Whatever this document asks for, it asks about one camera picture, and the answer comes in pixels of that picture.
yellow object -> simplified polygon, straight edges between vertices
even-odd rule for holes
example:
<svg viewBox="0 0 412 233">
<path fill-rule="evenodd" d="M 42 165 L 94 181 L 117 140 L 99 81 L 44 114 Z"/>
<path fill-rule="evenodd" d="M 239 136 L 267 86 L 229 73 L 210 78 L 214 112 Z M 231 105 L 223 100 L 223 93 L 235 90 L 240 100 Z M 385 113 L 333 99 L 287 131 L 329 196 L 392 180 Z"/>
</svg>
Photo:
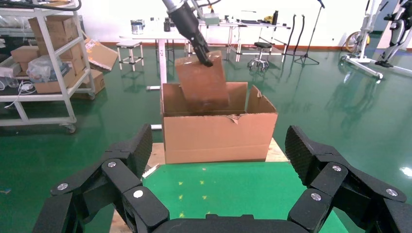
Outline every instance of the yellow object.
<svg viewBox="0 0 412 233">
<path fill-rule="evenodd" d="M 273 21 L 273 16 L 266 16 L 263 20 L 269 21 L 270 23 L 272 23 L 272 21 Z"/>
</svg>

caster wheel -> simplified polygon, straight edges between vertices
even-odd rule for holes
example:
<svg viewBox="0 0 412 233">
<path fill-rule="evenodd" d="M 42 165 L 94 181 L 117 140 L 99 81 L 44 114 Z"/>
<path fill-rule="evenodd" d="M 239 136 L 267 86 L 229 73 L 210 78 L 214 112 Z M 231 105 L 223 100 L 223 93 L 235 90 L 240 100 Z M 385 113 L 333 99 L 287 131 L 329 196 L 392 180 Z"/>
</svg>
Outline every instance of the caster wheel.
<svg viewBox="0 0 412 233">
<path fill-rule="evenodd" d="M 65 125 L 65 127 L 67 128 L 67 132 L 69 134 L 76 132 L 76 126 L 74 126 L 73 124 Z"/>
<path fill-rule="evenodd" d="M 89 94 L 89 99 L 90 100 L 94 100 L 96 98 L 96 95 L 93 93 L 93 94 Z"/>
</svg>

plastic bag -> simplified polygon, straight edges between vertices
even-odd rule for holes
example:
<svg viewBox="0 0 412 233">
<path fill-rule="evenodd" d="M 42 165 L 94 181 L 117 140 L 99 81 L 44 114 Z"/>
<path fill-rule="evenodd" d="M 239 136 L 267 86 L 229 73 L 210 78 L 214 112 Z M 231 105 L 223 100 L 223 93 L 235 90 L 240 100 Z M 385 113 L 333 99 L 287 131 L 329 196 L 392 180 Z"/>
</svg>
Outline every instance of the plastic bag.
<svg viewBox="0 0 412 233">
<path fill-rule="evenodd" d="M 29 17 L 20 16 L 0 16 L 0 27 L 1 28 L 30 28 L 28 22 Z"/>
<path fill-rule="evenodd" d="M 60 58 L 57 58 L 57 62 L 61 71 L 67 69 L 67 64 L 64 66 Z M 50 79 L 52 74 L 54 74 L 55 76 L 50 56 L 43 55 L 29 62 L 29 68 L 27 69 L 26 73 L 29 76 L 30 81 L 32 81 L 33 83 L 46 83 L 48 81 L 54 81 L 53 79 Z"/>
</svg>

black stool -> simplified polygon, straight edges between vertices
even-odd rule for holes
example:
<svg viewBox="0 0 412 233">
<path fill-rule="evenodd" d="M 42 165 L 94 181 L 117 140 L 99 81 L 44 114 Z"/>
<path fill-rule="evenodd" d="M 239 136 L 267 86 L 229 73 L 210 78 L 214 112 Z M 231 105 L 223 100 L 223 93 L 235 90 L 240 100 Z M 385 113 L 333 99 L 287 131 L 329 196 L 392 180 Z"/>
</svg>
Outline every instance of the black stool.
<svg viewBox="0 0 412 233">
<path fill-rule="evenodd" d="M 263 54 L 263 49 L 270 49 L 272 47 L 272 44 L 269 43 L 264 43 L 264 42 L 255 42 L 255 46 L 260 48 L 260 54 L 259 57 L 255 57 L 250 62 L 247 64 L 247 67 L 249 70 L 253 69 L 253 66 L 256 63 L 256 67 L 261 71 L 265 71 L 269 68 L 269 63 L 268 61 L 262 60 L 262 54 Z"/>
</svg>

stool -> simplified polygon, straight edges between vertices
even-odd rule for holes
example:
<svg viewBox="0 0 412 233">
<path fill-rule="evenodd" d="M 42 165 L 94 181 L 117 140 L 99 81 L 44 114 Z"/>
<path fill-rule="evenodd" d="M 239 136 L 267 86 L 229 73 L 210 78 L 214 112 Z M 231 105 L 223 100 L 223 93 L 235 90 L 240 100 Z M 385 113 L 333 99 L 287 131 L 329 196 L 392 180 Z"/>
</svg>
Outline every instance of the stool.
<svg viewBox="0 0 412 233">
<path fill-rule="evenodd" d="M 259 66 L 261 65 L 262 67 L 260 68 L 261 71 L 265 71 L 269 68 L 269 63 L 268 61 L 262 60 L 262 54 L 263 54 L 263 49 L 270 49 L 272 47 L 272 44 L 269 43 L 264 43 L 264 42 L 255 42 L 255 46 L 260 48 L 260 54 L 259 57 L 255 57 L 250 62 L 247 64 L 247 67 L 249 70 L 252 70 L 253 65 L 256 63 L 256 67 L 259 69 Z"/>
<path fill-rule="evenodd" d="M 128 41 L 123 41 L 123 42 L 117 43 L 116 46 L 117 46 L 117 53 L 119 55 L 120 70 L 122 68 L 121 67 L 122 64 L 130 64 L 133 67 L 133 71 L 135 71 L 135 64 L 138 63 L 139 61 L 142 61 L 142 66 L 144 66 L 142 42 L 136 42 L 135 40 L 128 40 Z M 140 57 L 135 57 L 133 55 L 133 49 L 136 48 L 137 46 L 140 46 L 140 55 L 141 55 Z M 121 59 L 120 49 L 128 49 L 129 50 L 129 57 Z"/>
</svg>

